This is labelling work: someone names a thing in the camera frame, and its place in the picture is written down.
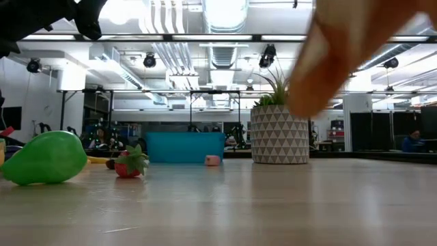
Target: potted plant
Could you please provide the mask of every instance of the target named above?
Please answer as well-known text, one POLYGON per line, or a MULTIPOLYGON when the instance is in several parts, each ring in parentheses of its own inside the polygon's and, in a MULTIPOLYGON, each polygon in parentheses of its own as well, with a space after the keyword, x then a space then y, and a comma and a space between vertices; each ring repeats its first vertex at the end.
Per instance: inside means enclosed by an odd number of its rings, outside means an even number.
POLYGON ((140 145, 135 148, 126 146, 126 150, 115 160, 115 172, 120 178, 134 178, 140 174, 144 176, 144 170, 149 166, 148 159, 140 145))
POLYGON ((308 120, 290 115, 287 80, 283 73, 269 70, 265 79, 273 93, 262 96, 251 110, 252 159, 256 163, 304 164, 309 158, 308 120))

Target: blue box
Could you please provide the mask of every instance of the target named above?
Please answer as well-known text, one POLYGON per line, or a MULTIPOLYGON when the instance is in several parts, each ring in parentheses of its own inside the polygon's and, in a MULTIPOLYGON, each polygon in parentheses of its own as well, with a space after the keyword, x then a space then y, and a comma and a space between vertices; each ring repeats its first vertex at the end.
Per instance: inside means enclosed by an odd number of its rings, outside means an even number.
POLYGON ((147 133, 145 139, 151 163, 204 163, 207 155, 223 161, 223 133, 147 133))

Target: white geometric planter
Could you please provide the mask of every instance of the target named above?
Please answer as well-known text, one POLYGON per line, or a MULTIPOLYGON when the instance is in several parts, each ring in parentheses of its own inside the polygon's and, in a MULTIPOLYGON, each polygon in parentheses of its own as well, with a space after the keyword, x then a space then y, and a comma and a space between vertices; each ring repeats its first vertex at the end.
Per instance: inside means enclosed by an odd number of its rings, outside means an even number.
POLYGON ((304 164, 309 159, 308 120, 284 105, 251 110, 252 159, 266 164, 304 164))

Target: strawberry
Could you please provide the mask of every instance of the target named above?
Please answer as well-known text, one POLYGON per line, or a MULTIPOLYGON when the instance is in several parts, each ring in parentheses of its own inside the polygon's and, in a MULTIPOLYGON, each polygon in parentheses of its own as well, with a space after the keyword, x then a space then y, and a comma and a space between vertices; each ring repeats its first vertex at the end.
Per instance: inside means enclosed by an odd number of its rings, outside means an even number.
POLYGON ((145 160, 149 157, 141 151, 140 145, 135 148, 126 146, 126 149, 115 160, 115 172, 120 178, 134 178, 140 174, 144 176, 144 169, 148 167, 145 160))

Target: small pink toy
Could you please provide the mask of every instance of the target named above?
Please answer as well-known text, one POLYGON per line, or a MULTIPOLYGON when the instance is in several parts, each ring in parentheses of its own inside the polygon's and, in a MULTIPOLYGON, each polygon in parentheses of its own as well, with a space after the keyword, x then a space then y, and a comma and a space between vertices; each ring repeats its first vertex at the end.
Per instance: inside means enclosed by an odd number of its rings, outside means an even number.
POLYGON ((219 156, 206 156, 205 158, 205 165, 208 167, 217 167, 221 163, 219 156))

